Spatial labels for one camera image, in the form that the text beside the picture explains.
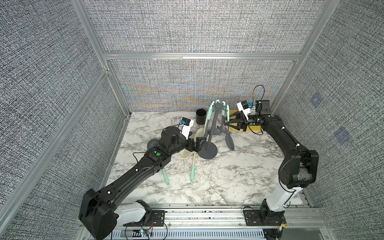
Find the dark grey utensil rack stand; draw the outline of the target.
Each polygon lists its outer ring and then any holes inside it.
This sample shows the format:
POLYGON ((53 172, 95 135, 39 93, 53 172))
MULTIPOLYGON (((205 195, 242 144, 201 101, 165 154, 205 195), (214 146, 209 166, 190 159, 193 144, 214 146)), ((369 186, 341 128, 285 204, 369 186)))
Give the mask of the dark grey utensil rack stand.
POLYGON ((206 135, 207 141, 204 143, 202 149, 198 152, 199 156, 204 160, 212 160, 218 153, 217 146, 212 142, 214 132, 217 129, 216 126, 220 125, 221 121, 221 104, 214 101, 213 111, 207 125, 206 135))

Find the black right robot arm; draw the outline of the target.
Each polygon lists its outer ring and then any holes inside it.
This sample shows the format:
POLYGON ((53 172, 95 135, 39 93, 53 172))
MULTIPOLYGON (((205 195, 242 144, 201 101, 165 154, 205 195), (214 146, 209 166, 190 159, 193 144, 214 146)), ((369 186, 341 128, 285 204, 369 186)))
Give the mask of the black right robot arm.
POLYGON ((258 100, 254 114, 251 106, 247 101, 237 103, 238 111, 229 115, 225 125, 244 132, 251 126, 260 126, 262 132, 273 138, 284 155, 278 169, 278 185, 263 200, 260 208, 260 218, 267 222, 282 218, 292 198, 316 181, 319 154, 302 145, 290 133, 283 119, 272 114, 269 100, 258 100))

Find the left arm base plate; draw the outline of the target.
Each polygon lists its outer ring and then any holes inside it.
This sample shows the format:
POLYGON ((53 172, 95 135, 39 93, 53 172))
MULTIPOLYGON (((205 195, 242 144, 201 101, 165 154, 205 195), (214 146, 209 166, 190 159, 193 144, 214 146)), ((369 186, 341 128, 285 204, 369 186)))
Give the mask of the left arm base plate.
POLYGON ((165 222, 165 211, 152 210, 151 213, 146 213, 144 218, 139 222, 125 222, 124 227, 163 227, 165 222))

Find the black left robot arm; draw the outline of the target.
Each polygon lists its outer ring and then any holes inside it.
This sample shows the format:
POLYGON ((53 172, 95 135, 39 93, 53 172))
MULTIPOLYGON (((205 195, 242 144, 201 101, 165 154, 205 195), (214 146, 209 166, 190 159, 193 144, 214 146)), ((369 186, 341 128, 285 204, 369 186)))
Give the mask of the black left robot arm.
POLYGON ((79 220, 94 239, 103 240, 118 224, 116 209, 137 186, 162 170, 173 154, 184 149, 197 153, 206 140, 205 137, 191 139, 184 136, 175 126, 165 128, 160 140, 130 170, 104 188, 89 189, 84 193, 79 220))

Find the cream skimmer long handle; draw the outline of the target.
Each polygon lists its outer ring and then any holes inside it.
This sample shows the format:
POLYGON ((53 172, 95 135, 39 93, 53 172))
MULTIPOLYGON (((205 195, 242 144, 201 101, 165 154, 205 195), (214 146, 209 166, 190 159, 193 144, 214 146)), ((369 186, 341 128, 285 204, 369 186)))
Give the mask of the cream skimmer long handle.
POLYGON ((206 113, 205 124, 202 128, 199 128, 197 130, 195 137, 194 137, 194 140, 196 140, 197 138, 204 137, 206 135, 207 125, 208 125, 209 119, 211 117, 214 104, 215 104, 215 102, 212 102, 212 104, 210 105, 209 110, 206 113))

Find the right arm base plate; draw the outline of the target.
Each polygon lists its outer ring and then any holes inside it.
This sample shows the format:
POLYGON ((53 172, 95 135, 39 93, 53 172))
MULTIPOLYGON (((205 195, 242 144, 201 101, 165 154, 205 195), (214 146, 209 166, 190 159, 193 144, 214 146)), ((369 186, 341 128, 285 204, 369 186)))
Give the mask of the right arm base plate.
POLYGON ((247 226, 280 226, 285 222, 284 213, 265 210, 243 210, 247 226))

